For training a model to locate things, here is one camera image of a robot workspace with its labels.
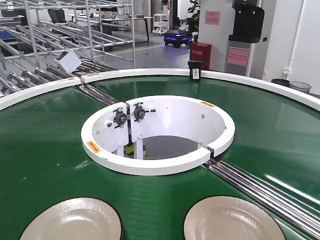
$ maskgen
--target office chair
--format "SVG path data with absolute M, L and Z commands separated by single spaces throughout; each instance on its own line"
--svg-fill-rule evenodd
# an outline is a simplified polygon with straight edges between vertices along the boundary
M 65 11 L 63 9 L 48 9 L 52 23 L 66 23 Z

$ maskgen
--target red fire extinguisher box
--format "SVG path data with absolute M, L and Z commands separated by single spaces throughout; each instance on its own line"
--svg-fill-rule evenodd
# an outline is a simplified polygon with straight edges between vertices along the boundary
M 190 44 L 190 60 L 202 61 L 202 70 L 209 70 L 211 46 L 200 42 Z

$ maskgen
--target green plant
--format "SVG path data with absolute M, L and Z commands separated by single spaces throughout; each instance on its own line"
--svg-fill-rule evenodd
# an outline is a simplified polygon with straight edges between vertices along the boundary
M 188 27 L 186 30 L 187 37 L 190 38 L 190 43 L 196 43 L 198 41 L 199 33 L 199 18 L 200 18 L 200 1 L 201 0 L 189 0 L 192 3 L 192 7 L 188 8 L 188 15 L 185 19 Z

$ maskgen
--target plate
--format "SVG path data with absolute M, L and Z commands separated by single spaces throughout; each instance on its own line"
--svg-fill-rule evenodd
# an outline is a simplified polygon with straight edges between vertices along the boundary
M 116 210 L 96 198 L 62 201 L 37 216 L 20 240 L 120 240 L 122 222 Z
M 264 210 L 232 196 L 212 196 L 193 205 L 183 223 L 185 240 L 285 240 Z

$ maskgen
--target pink poster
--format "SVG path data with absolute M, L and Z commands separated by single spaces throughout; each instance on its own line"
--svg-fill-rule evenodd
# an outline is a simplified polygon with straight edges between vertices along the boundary
M 220 12 L 219 11 L 205 11 L 205 24 L 220 24 Z
M 246 67 L 248 65 L 248 58 L 249 50 L 230 47 L 227 63 Z

